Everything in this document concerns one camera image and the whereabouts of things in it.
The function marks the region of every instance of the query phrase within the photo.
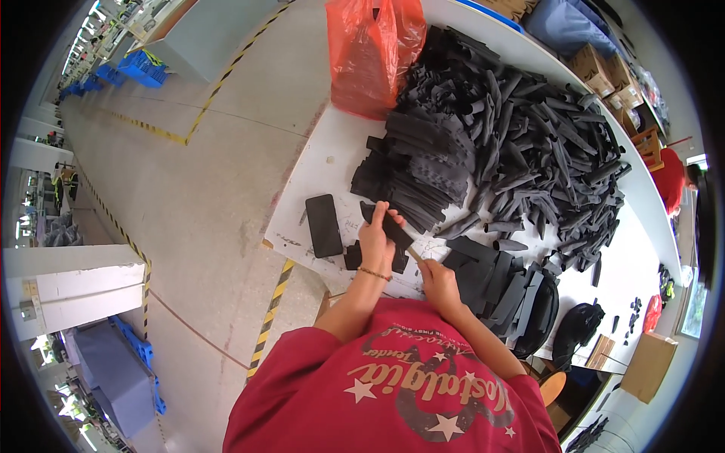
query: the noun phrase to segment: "star print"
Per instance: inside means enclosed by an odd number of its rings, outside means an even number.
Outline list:
[[[440,431],[446,436],[446,442],[450,442],[453,433],[463,434],[463,431],[456,426],[456,422],[458,421],[457,415],[453,418],[446,418],[443,415],[436,414],[436,417],[438,417],[438,424],[433,428],[429,428],[428,431]]]
[[[370,391],[370,387],[373,386],[372,382],[368,382],[366,384],[358,381],[355,379],[354,386],[350,388],[346,388],[343,391],[346,391],[348,393],[355,395],[355,404],[359,403],[361,399],[363,399],[365,396],[368,398],[374,398],[377,399],[378,397],[373,395],[373,392]]]

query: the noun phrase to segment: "concrete floor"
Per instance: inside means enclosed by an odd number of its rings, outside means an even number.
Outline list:
[[[80,166],[153,264],[148,338],[167,412],[133,440],[140,453],[220,451],[247,371],[199,336],[249,364],[285,261],[261,245],[265,220],[328,96],[324,1],[297,0],[270,25],[188,146],[102,110],[186,136],[214,85],[170,75],[157,90],[128,81],[61,104]],[[312,324],[325,289],[293,269],[265,353],[284,331]],[[125,317],[141,331],[141,309]]]

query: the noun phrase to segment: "window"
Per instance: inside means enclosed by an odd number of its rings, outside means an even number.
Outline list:
[[[688,165],[698,164],[703,172],[708,169],[707,156],[705,156],[704,154],[698,154],[697,156],[688,157],[686,163]]]
[[[680,333],[694,338],[700,337],[700,329],[703,326],[703,312],[705,311],[705,299],[708,296],[708,290],[705,286],[697,281],[699,270],[695,269],[695,276],[689,287],[689,301],[684,310],[682,326]]]

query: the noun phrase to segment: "white work table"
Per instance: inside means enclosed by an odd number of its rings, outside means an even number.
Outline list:
[[[559,61],[533,41],[500,22],[453,1],[423,0],[421,3],[428,23],[452,26],[486,43],[490,49],[501,55],[503,62],[546,75],[555,85],[572,83],[585,90],[581,81]],[[664,262],[670,269],[679,270],[679,257],[664,206],[647,168],[621,126],[603,104],[600,104],[600,108],[614,129],[617,141],[626,148],[622,160],[633,167],[619,183],[620,189],[625,193],[625,205],[618,215],[620,225],[611,245],[602,248],[602,272],[598,288],[591,286],[592,268],[585,273],[570,269],[561,275],[558,286],[558,319],[547,343],[535,355],[550,358],[553,338],[561,318],[575,305],[591,304],[598,298],[606,316],[594,338],[587,347],[577,351],[572,363],[584,366],[601,333],[616,342],[609,354],[613,360],[607,359],[602,370],[624,373],[626,366],[618,362],[629,363],[642,332],[647,303],[652,295],[659,292],[658,265]],[[384,134],[383,122],[348,115],[332,106],[326,108],[278,200],[265,233],[265,239],[277,252],[331,280],[345,285],[350,282],[355,273],[345,269],[342,255],[315,258],[305,214],[305,200],[332,194],[342,243],[344,246],[352,245],[363,222],[360,201],[364,198],[349,192],[350,181],[358,165],[370,154],[365,148],[367,137],[383,137]],[[466,233],[469,238],[485,245],[490,245],[495,238],[493,234],[486,234],[482,229],[483,223],[490,218],[485,211],[488,205],[489,201],[481,211],[484,221]],[[464,208],[467,206],[468,200],[464,203]],[[436,226],[434,232],[459,220],[468,214],[468,210],[451,206],[444,214],[446,222]],[[529,250],[512,254],[515,257],[524,257],[526,265],[529,265],[534,260],[540,262],[559,244],[559,240],[550,225],[547,226],[543,241],[534,236],[531,223],[526,221],[525,225],[526,230],[514,233],[512,239],[527,244]],[[423,258],[440,260],[448,253],[445,240],[433,238],[434,232],[421,236],[412,229],[408,231],[416,238],[413,248]],[[385,293],[393,297],[422,299],[424,295],[421,286],[422,280],[415,261],[409,258],[404,273],[393,274],[393,281],[387,285]],[[627,339],[629,345],[624,346],[624,334],[629,331],[629,318],[633,313],[630,304],[635,297],[642,300],[642,311],[634,326],[634,334],[630,334]],[[620,319],[617,331],[612,335],[612,323],[616,315]]]

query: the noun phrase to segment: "black bag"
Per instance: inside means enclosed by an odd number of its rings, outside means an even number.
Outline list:
[[[557,313],[559,313],[559,290],[556,288],[555,279],[544,274],[544,280],[534,298],[526,332],[519,337],[513,349],[513,355],[517,359],[525,360],[544,346],[554,327]]]

